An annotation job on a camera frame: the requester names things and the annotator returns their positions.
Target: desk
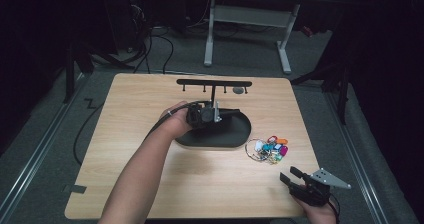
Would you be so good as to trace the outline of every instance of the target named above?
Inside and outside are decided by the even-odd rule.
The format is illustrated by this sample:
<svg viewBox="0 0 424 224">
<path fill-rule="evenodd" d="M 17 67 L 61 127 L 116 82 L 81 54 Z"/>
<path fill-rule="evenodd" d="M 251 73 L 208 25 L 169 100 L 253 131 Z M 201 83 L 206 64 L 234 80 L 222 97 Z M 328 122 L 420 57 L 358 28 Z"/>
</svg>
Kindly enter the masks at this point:
<svg viewBox="0 0 424 224">
<path fill-rule="evenodd" d="M 291 73 L 289 60 L 286 53 L 286 45 L 294 22 L 299 11 L 300 5 L 295 4 L 292 10 L 271 11 L 255 8 L 243 8 L 226 5 L 215 5 L 215 0 L 211 0 L 209 11 L 209 32 L 205 49 L 205 66 L 212 65 L 213 56 L 213 27 L 215 21 L 244 23 L 250 25 L 261 25 L 285 28 L 281 41 L 277 42 L 277 50 L 280 55 L 283 72 Z"/>
<path fill-rule="evenodd" d="M 221 108 L 239 108 L 251 121 L 251 138 L 286 138 L 288 154 L 276 165 L 250 159 L 244 146 L 188 148 L 174 141 L 148 218 L 269 218 L 303 215 L 279 173 L 290 166 L 318 169 L 292 87 L 283 78 L 118 74 L 111 85 L 65 215 L 97 219 L 118 175 L 162 111 L 180 100 L 209 100 L 211 90 L 177 79 L 251 81 L 248 94 L 216 89 Z"/>
</svg>

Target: wrist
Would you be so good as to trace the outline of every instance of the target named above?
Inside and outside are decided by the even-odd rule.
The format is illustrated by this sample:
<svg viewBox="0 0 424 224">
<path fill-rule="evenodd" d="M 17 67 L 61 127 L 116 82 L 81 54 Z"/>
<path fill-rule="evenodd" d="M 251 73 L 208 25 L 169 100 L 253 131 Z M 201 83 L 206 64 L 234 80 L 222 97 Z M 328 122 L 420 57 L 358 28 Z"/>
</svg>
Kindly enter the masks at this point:
<svg viewBox="0 0 424 224">
<path fill-rule="evenodd" d="M 169 141 L 172 141 L 178 137 L 177 134 L 175 134 L 172 130 L 170 130 L 169 128 L 166 128 L 165 126 L 158 127 L 153 133 Z"/>
</svg>

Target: table top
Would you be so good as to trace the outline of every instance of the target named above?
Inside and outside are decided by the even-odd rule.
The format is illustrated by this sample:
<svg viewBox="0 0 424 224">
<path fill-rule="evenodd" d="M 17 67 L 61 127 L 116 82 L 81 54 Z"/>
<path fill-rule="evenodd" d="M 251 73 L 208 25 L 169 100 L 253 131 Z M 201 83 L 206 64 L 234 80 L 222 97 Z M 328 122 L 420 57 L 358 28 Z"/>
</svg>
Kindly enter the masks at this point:
<svg viewBox="0 0 424 224">
<path fill-rule="evenodd" d="M 303 215 L 279 173 L 290 166 L 318 170 L 290 82 L 284 78 L 118 74 L 111 85 L 76 185 L 65 210 L 70 219 L 98 219 L 127 161 L 162 111 L 175 103 L 209 100 L 211 88 L 182 86 L 177 79 L 251 81 L 246 94 L 216 88 L 220 108 L 240 109 L 250 120 L 249 139 L 276 135 L 289 141 L 278 164 L 256 162 L 236 148 L 186 147 L 173 141 L 148 218 L 268 218 Z"/>
</svg>

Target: wire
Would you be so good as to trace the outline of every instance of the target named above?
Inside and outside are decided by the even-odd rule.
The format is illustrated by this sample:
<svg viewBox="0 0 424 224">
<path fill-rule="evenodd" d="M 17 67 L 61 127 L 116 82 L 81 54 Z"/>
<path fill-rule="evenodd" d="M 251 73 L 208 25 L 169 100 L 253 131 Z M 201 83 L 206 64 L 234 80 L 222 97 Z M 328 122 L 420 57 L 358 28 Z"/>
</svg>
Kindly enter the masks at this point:
<svg viewBox="0 0 424 224">
<path fill-rule="evenodd" d="M 149 131 L 149 133 L 147 133 L 147 135 L 146 135 L 146 137 L 144 138 L 144 140 L 146 140 L 146 138 L 152 133 L 152 132 L 154 132 L 160 125 L 162 125 L 162 123 L 164 123 L 169 117 L 171 117 L 174 113 L 176 113 L 177 111 L 179 111 L 179 110 L 181 110 L 181 109 L 183 109 L 183 108 L 187 108 L 187 107 L 189 107 L 189 106 L 191 106 L 191 105 L 194 105 L 194 104 L 199 104 L 199 103 L 204 103 L 204 104 L 206 104 L 206 103 L 209 103 L 209 101 L 194 101 L 194 102 L 190 102 L 190 103 L 186 103 L 186 104 L 184 104 L 184 105 L 182 105 L 182 106 L 179 106 L 179 107 L 177 107 L 177 108 L 175 108 L 175 109 L 173 109 L 173 110 L 171 110 L 171 111 L 169 111 L 168 110 L 168 113 L 167 114 L 165 114 L 163 117 L 161 117 L 160 119 L 159 119 L 159 121 L 157 121 L 156 122 L 156 124 L 152 127 L 152 129 L 150 129 L 150 131 Z"/>
<path fill-rule="evenodd" d="M 88 121 L 91 119 L 91 117 L 93 117 L 94 113 L 96 113 L 105 103 L 103 102 L 102 104 L 100 104 L 98 107 L 96 107 L 96 109 L 87 117 L 87 119 L 85 119 L 84 124 L 82 124 L 82 126 L 80 127 L 77 136 L 75 137 L 74 140 L 74 146 L 73 146 L 73 153 L 74 153 L 74 158 L 75 161 L 81 166 L 82 162 L 78 159 L 77 156 L 77 142 L 78 142 L 78 138 L 82 133 L 82 130 L 84 129 L 85 125 L 87 125 Z"/>
<path fill-rule="evenodd" d="M 340 223 L 340 219 L 339 219 L 339 217 L 340 217 L 340 203 L 333 194 L 331 194 L 331 196 L 336 201 L 339 210 L 337 210 L 336 207 L 333 205 L 333 203 L 331 203 L 330 201 L 328 201 L 328 205 L 331 207 L 331 209 L 333 209 L 334 215 L 336 216 L 336 223 L 338 224 L 338 223 Z"/>
<path fill-rule="evenodd" d="M 208 7 L 209 7 L 209 3 L 210 3 L 210 1 L 211 1 L 211 0 L 208 0 L 208 2 L 206 3 L 205 11 L 203 12 L 203 15 L 202 15 L 202 17 L 199 19 L 199 21 L 198 21 L 198 22 L 196 22 L 196 23 L 195 23 L 195 24 L 193 24 L 193 25 L 187 26 L 186 28 L 195 27 L 195 26 L 198 26 L 198 25 L 203 25 L 204 23 L 208 23 L 207 21 L 205 21 L 205 22 L 202 22 L 202 21 L 205 19 L 206 13 L 208 12 Z"/>
<path fill-rule="evenodd" d="M 165 73 L 166 73 L 166 72 L 165 72 L 166 64 L 168 64 L 169 59 L 171 59 L 172 54 L 174 54 L 174 44 L 172 44 L 172 42 L 171 42 L 168 38 L 165 38 L 165 37 L 163 37 L 163 36 L 156 36 L 156 35 L 155 35 L 155 36 L 152 36 L 152 37 L 161 38 L 161 39 L 163 39 L 163 40 L 165 40 L 165 41 L 169 42 L 169 44 L 171 44 L 171 53 L 169 54 L 168 59 L 166 59 L 165 63 L 164 63 L 164 64 L 163 64 L 163 66 L 162 66 L 162 73 L 163 73 L 163 74 L 165 74 Z"/>
<path fill-rule="evenodd" d="M 147 50 L 147 53 L 144 55 L 143 59 L 141 59 L 141 61 L 138 63 L 138 65 L 134 68 L 133 73 L 136 73 L 137 72 L 137 70 L 140 67 L 140 65 L 147 58 L 147 56 L 149 55 L 150 51 L 152 50 L 152 34 L 151 34 L 151 32 L 149 32 L 149 41 L 150 41 L 150 43 L 149 43 L 149 50 Z M 148 66 L 148 64 L 147 64 L 147 70 L 148 70 L 148 72 L 150 74 L 150 67 Z"/>
</svg>

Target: human arm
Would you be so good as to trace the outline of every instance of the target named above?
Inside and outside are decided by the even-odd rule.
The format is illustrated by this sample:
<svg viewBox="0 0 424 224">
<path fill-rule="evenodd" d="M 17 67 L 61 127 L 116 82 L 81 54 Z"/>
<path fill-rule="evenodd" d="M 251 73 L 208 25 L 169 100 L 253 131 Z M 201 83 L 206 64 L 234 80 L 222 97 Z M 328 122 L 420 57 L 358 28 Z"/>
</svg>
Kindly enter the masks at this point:
<svg viewBox="0 0 424 224">
<path fill-rule="evenodd" d="M 310 206 L 309 204 L 292 196 L 293 199 L 303 208 L 311 224 L 336 224 L 334 210 L 327 203 L 322 207 Z"/>
<path fill-rule="evenodd" d="M 180 102 L 167 110 L 173 110 Z M 144 223 L 154 202 L 172 140 L 191 129 L 183 108 L 157 127 L 138 147 L 109 195 L 99 223 Z"/>
</svg>

